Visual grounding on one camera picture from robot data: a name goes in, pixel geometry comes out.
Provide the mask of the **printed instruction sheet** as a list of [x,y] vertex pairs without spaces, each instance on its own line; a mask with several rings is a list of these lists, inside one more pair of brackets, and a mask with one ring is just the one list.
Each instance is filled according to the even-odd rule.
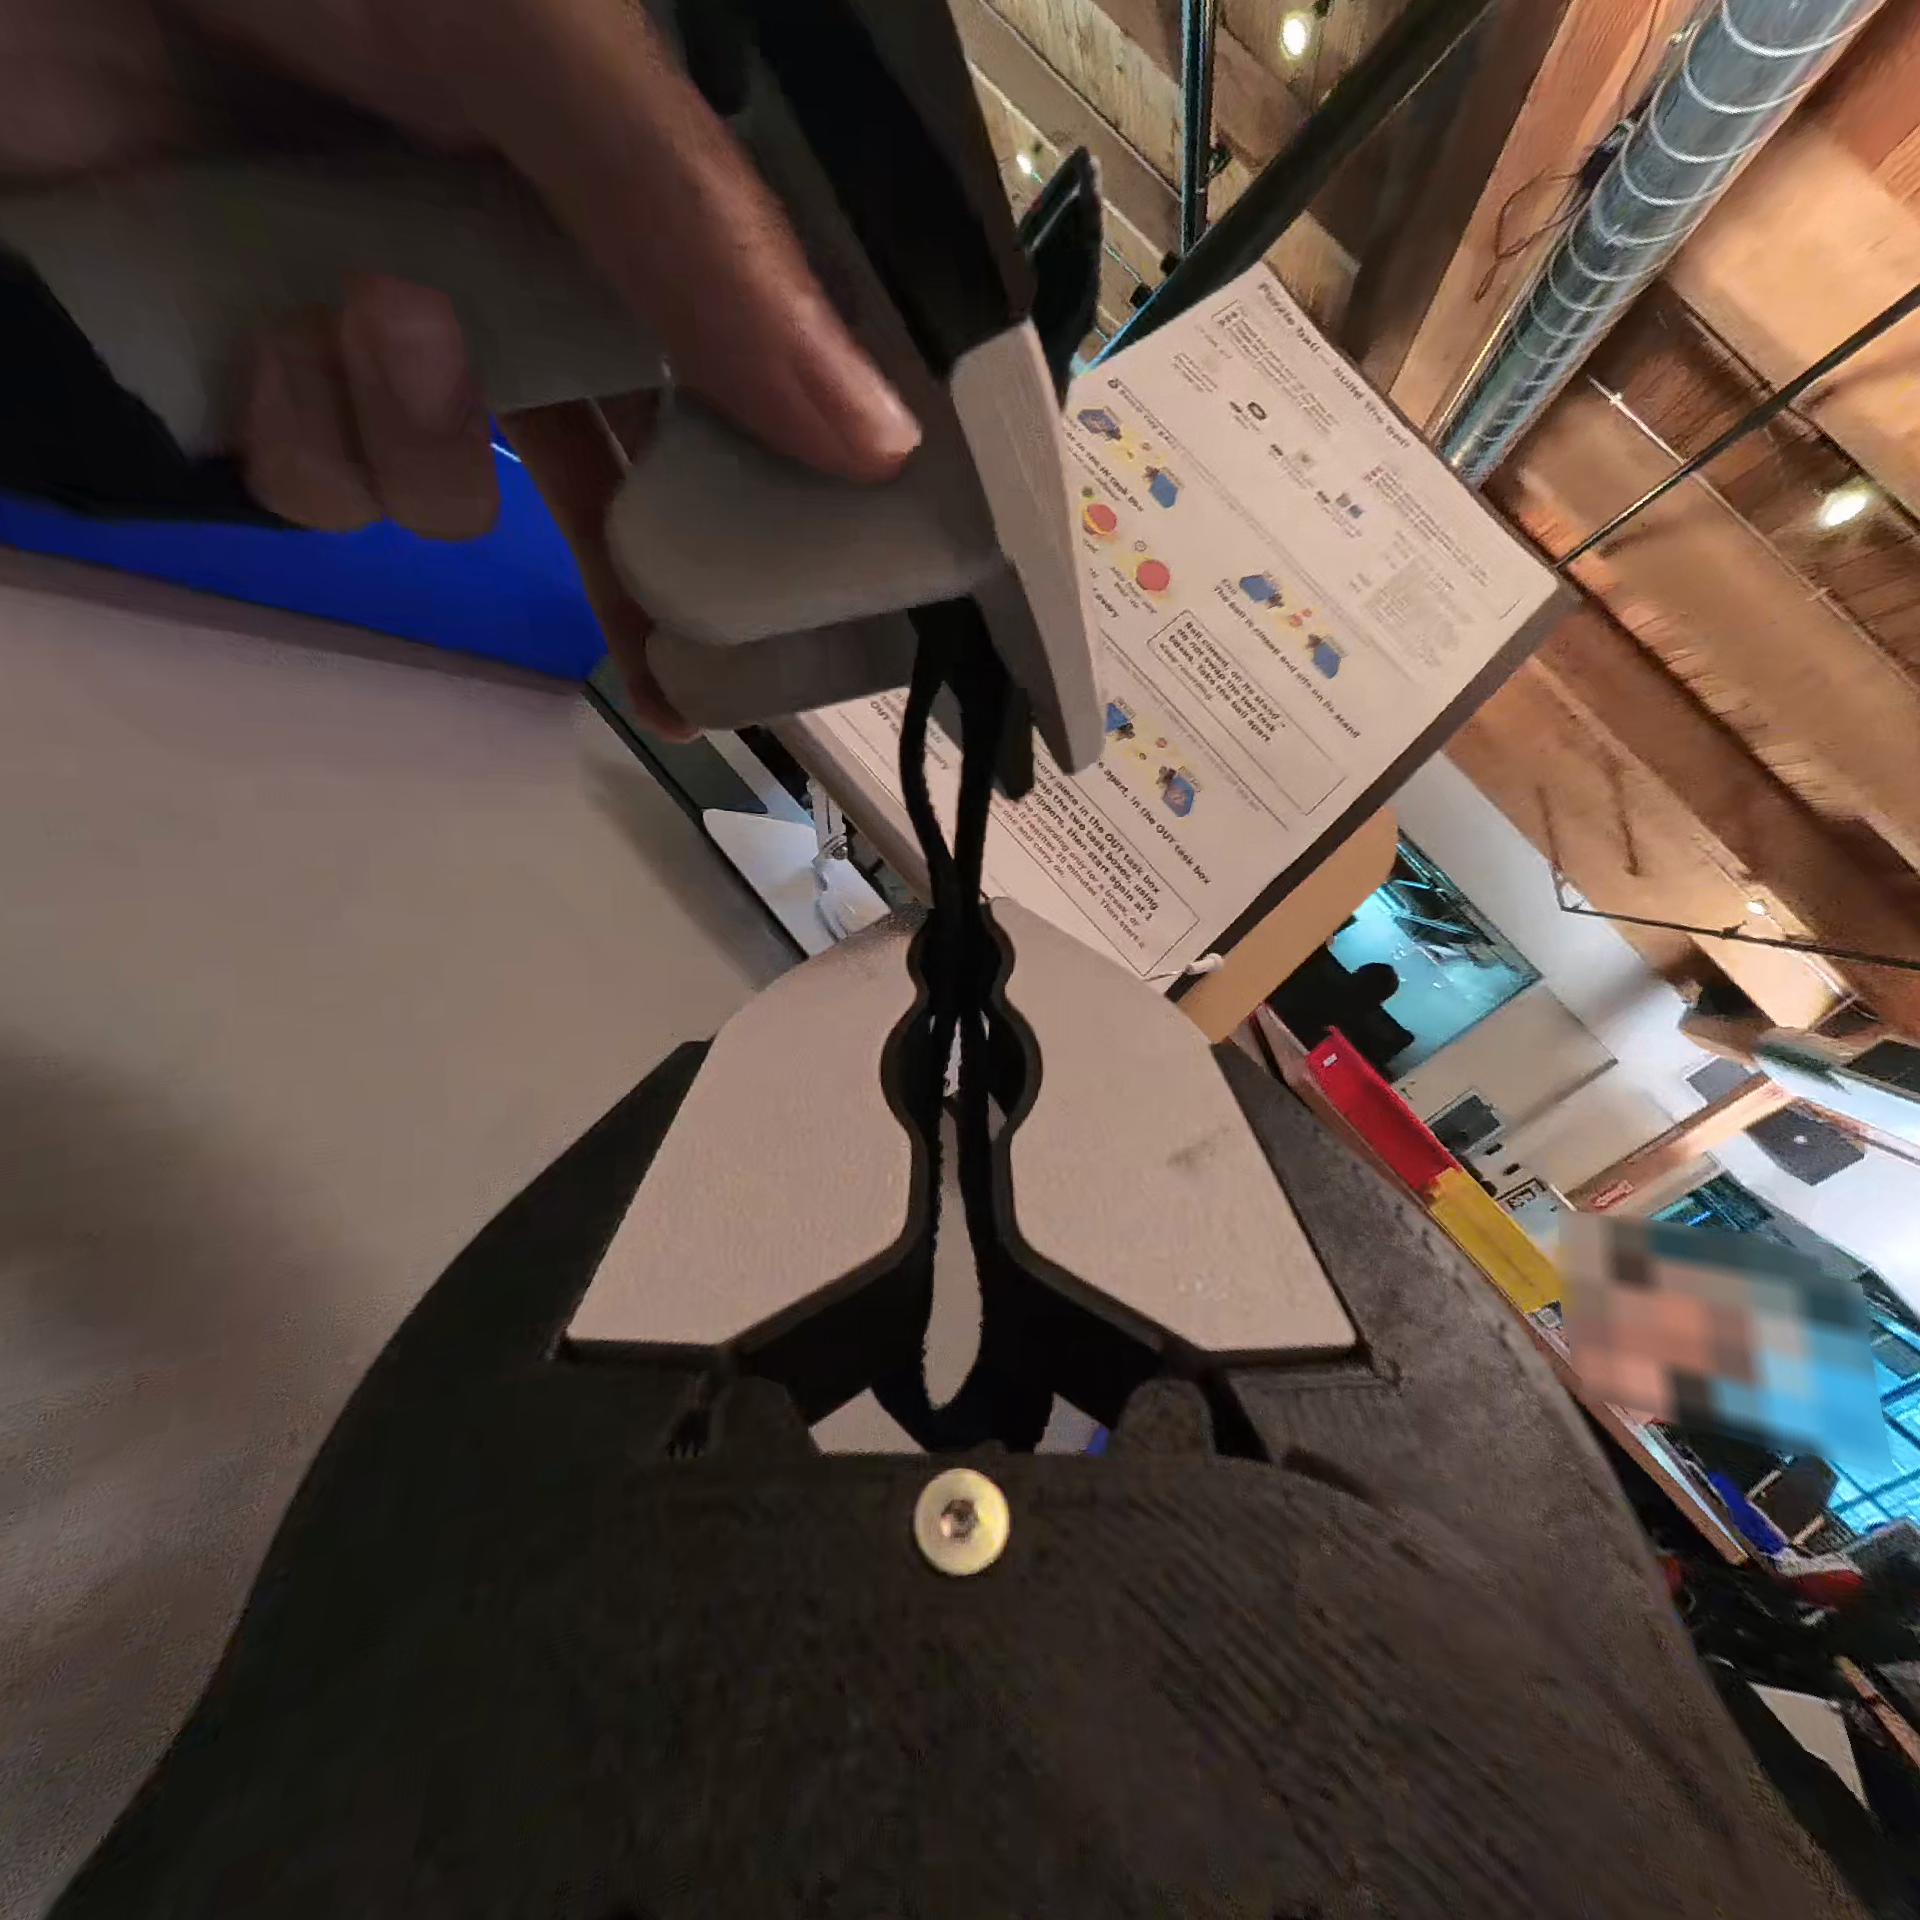
[[983,876],[1172,993],[1389,802],[1561,585],[1266,268],[1080,374],[1097,756],[996,801]]

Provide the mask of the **yellow bin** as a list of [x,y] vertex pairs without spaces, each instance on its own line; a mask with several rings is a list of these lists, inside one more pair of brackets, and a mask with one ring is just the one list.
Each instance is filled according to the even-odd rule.
[[1466,1169],[1441,1171],[1425,1201],[1433,1222],[1519,1312],[1561,1304],[1563,1283],[1555,1261]]

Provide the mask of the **black pole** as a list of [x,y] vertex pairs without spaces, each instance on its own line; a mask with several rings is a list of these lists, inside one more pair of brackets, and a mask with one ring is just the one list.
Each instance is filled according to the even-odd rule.
[[1103,347],[1105,366],[1252,269],[1428,77],[1452,59],[1493,2],[1408,4],[1333,85],[1220,219],[1208,224],[1217,4],[1185,4],[1185,122],[1177,246],[1162,286]]

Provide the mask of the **person's left hand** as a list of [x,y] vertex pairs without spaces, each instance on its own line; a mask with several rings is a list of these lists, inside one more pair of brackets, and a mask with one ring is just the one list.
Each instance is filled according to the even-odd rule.
[[[2,4],[4,185],[144,170],[308,122],[506,160],[663,347],[673,377],[776,453],[877,482],[917,418],[832,312],[779,203],[641,4]],[[450,300],[354,274],[274,320],[229,387],[258,516],[466,542],[497,518],[497,427],[552,510],[637,718],[699,733],[649,662],[605,518],[636,401],[489,413]]]

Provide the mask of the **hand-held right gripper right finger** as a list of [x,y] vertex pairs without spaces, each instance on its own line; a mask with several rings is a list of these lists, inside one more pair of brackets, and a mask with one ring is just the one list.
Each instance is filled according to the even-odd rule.
[[992,929],[1019,1358],[1090,1419],[1149,1381],[1193,1386],[1217,1419],[1363,1389],[1363,1332],[1202,1029],[1010,899]]

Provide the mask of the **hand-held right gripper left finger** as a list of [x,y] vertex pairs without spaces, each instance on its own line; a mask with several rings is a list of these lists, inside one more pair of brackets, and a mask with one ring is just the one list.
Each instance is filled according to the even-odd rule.
[[572,1358],[769,1379],[809,1419],[924,1386],[920,932],[884,920],[717,1032],[567,1323]]

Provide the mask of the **silver ventilation duct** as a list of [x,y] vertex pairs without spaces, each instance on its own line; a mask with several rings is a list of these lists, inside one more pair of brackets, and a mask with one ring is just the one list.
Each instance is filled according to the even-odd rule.
[[1439,456],[1459,480],[1479,490],[1493,475],[1879,12],[1881,2],[1697,6],[1439,426]]

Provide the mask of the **wooden sheet stand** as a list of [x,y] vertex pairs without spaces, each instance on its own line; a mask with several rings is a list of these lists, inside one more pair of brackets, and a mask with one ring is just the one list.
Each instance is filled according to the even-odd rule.
[[1388,880],[1396,856],[1399,817],[1380,806],[1239,938],[1219,969],[1187,981],[1185,1014],[1210,1042],[1228,1040]]

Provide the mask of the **red bin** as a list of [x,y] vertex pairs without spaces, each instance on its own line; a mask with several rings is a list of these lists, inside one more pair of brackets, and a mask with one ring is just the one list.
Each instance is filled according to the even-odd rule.
[[1337,1026],[1307,1048],[1303,1066],[1333,1113],[1416,1196],[1433,1201],[1444,1180],[1475,1187],[1460,1161]]

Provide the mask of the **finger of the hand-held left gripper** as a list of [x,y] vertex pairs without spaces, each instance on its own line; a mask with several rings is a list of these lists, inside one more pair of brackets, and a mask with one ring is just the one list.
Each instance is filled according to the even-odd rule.
[[1034,320],[967,347],[953,361],[949,398],[996,554],[976,605],[1040,744],[1066,777],[1080,777],[1097,765],[1106,708],[1063,404]]
[[992,516],[941,401],[901,470],[855,485],[674,398],[615,493],[608,549],[653,619],[665,702],[740,729],[905,688],[914,609],[980,585]]

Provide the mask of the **white stand base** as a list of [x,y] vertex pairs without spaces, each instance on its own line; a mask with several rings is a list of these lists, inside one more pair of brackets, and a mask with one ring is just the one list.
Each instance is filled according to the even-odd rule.
[[706,806],[701,827],[805,957],[825,953],[896,913],[815,824]]

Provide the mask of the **large blue bin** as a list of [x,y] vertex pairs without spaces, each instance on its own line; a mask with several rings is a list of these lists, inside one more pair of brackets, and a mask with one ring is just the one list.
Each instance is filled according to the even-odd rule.
[[4,547],[323,618],[443,652],[587,682],[605,658],[569,547],[520,453],[493,432],[487,534],[428,542],[380,523],[351,534],[249,523],[93,518],[4,496]]

